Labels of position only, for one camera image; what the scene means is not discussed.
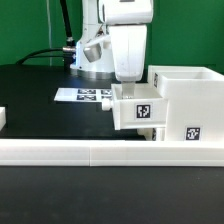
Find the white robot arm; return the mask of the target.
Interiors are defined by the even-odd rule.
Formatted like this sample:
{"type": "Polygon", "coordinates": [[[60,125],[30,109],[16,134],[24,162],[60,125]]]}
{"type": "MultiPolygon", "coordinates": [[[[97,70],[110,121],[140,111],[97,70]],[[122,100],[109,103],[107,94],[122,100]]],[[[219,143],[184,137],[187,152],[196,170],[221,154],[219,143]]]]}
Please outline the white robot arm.
{"type": "Polygon", "coordinates": [[[153,0],[82,0],[82,8],[82,36],[71,71],[92,79],[114,76],[122,97],[132,98],[143,75],[153,0]]]}

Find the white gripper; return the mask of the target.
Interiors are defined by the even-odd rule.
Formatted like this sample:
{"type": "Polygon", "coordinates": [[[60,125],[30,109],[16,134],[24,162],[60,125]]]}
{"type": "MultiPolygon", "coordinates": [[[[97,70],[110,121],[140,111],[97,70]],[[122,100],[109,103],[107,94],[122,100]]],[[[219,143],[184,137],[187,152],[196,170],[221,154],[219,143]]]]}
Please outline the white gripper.
{"type": "Polygon", "coordinates": [[[115,75],[122,82],[122,98],[133,99],[134,82],[142,78],[144,69],[147,26],[110,26],[109,33],[115,75]]]}

